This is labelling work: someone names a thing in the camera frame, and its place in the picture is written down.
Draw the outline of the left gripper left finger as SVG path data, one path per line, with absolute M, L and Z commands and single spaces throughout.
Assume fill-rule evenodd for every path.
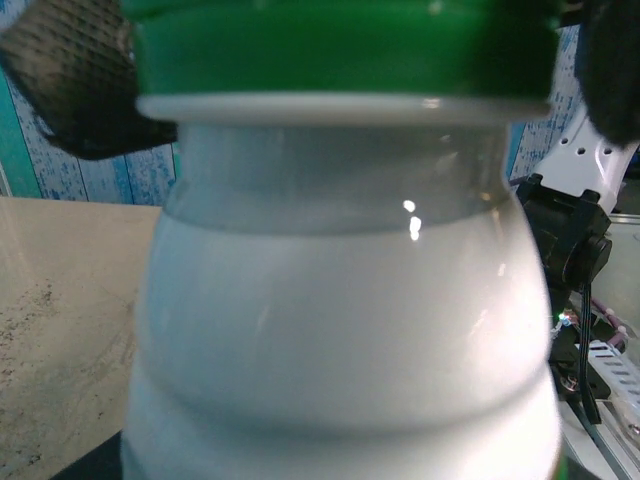
M 78 458 L 51 477 L 51 480 L 121 480 L 121 433 Z

